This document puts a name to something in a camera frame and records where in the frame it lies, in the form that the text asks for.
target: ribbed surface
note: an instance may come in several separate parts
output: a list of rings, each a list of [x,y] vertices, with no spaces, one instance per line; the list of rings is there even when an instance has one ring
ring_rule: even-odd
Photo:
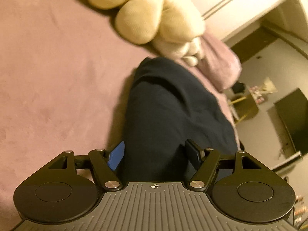
[[[119,192],[106,193],[87,216],[61,225],[25,221],[17,231],[291,231],[285,221],[249,225],[219,213],[203,193],[185,189],[181,183],[129,183]]]

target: bed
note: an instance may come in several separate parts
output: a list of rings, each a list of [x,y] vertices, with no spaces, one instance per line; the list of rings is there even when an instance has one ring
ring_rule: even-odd
[[[0,230],[19,223],[15,188],[60,154],[121,141],[134,68],[156,54],[123,40],[86,0],[0,0]],[[190,68],[234,125],[224,94]]]

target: cabinet handle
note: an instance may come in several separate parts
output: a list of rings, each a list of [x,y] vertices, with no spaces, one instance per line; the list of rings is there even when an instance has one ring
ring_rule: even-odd
[[[226,6],[228,3],[232,2],[233,0],[221,0],[219,3],[217,3],[214,7],[210,8],[207,12],[205,12],[201,17],[203,17],[203,20],[205,21],[208,19],[211,15],[216,13],[218,10],[222,9],[224,6]]]

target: pink fabric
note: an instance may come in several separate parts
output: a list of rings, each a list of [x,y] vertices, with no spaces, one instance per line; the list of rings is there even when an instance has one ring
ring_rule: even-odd
[[[231,88],[241,74],[241,63],[236,54],[208,31],[200,37],[204,59],[197,67],[216,89]]]
[[[131,73],[154,56],[113,30],[112,11],[84,1],[0,0],[1,231],[20,221],[13,192],[28,176],[63,150],[121,140]],[[190,71],[232,122],[225,96]]]

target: stuffed animal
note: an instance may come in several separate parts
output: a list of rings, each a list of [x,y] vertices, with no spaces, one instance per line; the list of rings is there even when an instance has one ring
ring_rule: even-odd
[[[191,0],[88,0],[99,9],[121,7],[118,33],[134,44],[152,45],[164,57],[182,58],[189,66],[203,58],[199,36],[205,25]]]

